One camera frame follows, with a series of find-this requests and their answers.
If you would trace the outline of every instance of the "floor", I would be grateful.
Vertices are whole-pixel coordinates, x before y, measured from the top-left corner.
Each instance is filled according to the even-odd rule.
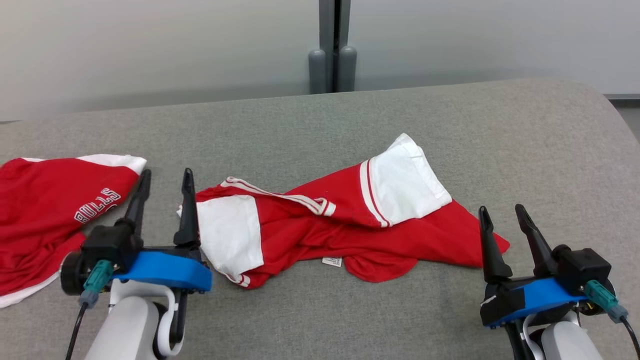
[[[640,142],[640,108],[616,107],[616,109]]]

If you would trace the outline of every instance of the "red and white jersey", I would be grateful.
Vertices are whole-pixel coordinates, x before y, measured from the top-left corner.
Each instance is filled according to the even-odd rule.
[[[146,163],[107,154],[5,163],[0,168],[0,307],[55,280],[64,257],[84,242],[80,227],[123,203]]]
[[[245,288],[323,257],[343,258],[371,282],[402,276],[418,260],[482,266],[477,219],[451,199],[406,134],[378,156],[284,194],[228,177],[196,201],[202,250]],[[496,240],[506,251],[509,243]]]

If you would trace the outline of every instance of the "black cable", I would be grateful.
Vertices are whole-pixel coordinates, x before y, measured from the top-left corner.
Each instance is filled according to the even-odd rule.
[[[622,323],[625,324],[625,327],[627,328],[629,336],[631,336],[631,341],[634,342],[634,348],[636,348],[636,355],[638,356],[638,360],[640,360],[640,345],[638,344],[638,338],[636,337],[636,334],[634,333],[633,328],[631,328],[631,325],[627,321],[626,317],[621,316],[620,321],[622,321]]]
[[[78,330],[80,330],[80,323],[82,322],[82,317],[84,316],[84,311],[89,304],[83,302],[82,306],[80,306],[80,312],[78,313],[78,318],[76,319],[76,326],[74,326],[74,331],[71,334],[71,341],[69,341],[69,349],[67,350],[67,360],[71,360],[71,355],[74,353],[74,346],[76,345],[76,338],[78,336]]]

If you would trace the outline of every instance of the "gray fabric surface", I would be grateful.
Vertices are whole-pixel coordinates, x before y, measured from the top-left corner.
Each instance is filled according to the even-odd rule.
[[[402,132],[423,147],[467,209],[482,204],[516,275],[532,259],[513,206],[525,204],[552,246],[593,247],[613,265],[618,295],[640,331],[640,145],[593,89],[553,79],[311,95],[65,115],[0,127],[0,160],[133,154],[154,172],[143,237],[168,245],[184,167],[196,187],[236,176],[272,191],[367,159]],[[120,208],[99,220],[111,224]],[[366,283],[320,260],[298,263],[258,290],[218,274],[189,300],[180,359],[509,359],[503,330],[481,325],[482,272],[420,262]],[[80,359],[101,321],[88,311]],[[62,359],[78,306],[56,282],[0,309],[3,359]],[[631,359],[622,325],[585,318],[605,359]]]

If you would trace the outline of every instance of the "white wall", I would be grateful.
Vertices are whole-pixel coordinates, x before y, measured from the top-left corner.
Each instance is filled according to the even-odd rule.
[[[557,76],[640,94],[640,1],[351,0],[356,90]]]
[[[317,0],[3,0],[0,120],[306,94]]]

